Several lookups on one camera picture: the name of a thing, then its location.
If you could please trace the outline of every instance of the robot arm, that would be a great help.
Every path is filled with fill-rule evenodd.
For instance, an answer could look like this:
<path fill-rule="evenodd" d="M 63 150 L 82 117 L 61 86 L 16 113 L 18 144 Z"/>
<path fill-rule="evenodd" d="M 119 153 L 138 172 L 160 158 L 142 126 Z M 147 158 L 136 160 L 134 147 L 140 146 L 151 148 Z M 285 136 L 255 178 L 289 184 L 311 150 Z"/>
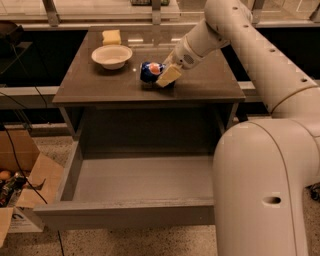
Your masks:
<path fill-rule="evenodd" d="M 193 68 L 226 43 L 276 119 L 236 125 L 217 145 L 219 255 L 307 256 L 302 194 L 320 181 L 319 86 L 251 25 L 239 0 L 208 0 L 205 19 L 166 59 L 163 75 Z"/>

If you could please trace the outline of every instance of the egg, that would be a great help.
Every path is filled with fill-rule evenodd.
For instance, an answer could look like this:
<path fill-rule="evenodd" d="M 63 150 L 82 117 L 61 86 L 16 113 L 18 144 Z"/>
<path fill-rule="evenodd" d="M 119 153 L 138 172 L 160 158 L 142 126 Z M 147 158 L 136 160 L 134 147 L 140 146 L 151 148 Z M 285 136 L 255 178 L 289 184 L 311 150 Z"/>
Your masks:
<path fill-rule="evenodd" d="M 3 170 L 0 172 L 0 180 L 8 180 L 12 176 L 11 172 L 8 170 Z"/>

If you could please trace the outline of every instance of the yellow sponge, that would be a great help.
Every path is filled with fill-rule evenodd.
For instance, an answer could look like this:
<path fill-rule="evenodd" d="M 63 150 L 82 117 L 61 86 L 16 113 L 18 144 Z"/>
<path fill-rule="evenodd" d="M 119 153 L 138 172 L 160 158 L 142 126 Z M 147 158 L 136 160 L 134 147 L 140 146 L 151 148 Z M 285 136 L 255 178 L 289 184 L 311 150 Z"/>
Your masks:
<path fill-rule="evenodd" d="M 181 76 L 180 66 L 176 64 L 168 65 L 163 73 L 158 77 L 156 84 L 160 87 L 165 87 Z"/>
<path fill-rule="evenodd" d="M 102 44 L 121 44 L 120 30 L 105 30 L 102 32 Z"/>

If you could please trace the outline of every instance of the white bowl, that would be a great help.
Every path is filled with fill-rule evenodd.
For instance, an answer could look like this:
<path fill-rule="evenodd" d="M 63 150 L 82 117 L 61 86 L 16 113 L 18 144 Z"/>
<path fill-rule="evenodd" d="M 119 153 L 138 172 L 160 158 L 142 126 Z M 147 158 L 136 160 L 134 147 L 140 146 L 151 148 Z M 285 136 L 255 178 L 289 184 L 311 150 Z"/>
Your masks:
<path fill-rule="evenodd" d="M 124 45 L 105 45 L 95 49 L 91 58 L 105 69 L 122 68 L 132 56 L 132 50 Z"/>

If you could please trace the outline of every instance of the wooden table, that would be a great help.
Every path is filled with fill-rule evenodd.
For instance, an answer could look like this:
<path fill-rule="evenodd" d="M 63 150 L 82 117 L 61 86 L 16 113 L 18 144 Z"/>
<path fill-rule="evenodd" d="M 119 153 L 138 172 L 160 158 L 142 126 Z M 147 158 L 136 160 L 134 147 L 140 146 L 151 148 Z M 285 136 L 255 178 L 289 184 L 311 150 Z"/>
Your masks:
<path fill-rule="evenodd" d="M 50 227 L 213 224 L 213 152 L 244 94 L 219 50 L 173 88 L 140 80 L 140 64 L 162 62 L 191 28 L 89 30 L 54 98 L 74 150 L 57 202 L 35 209 Z M 91 60 L 105 29 L 120 29 L 133 50 L 116 71 Z"/>

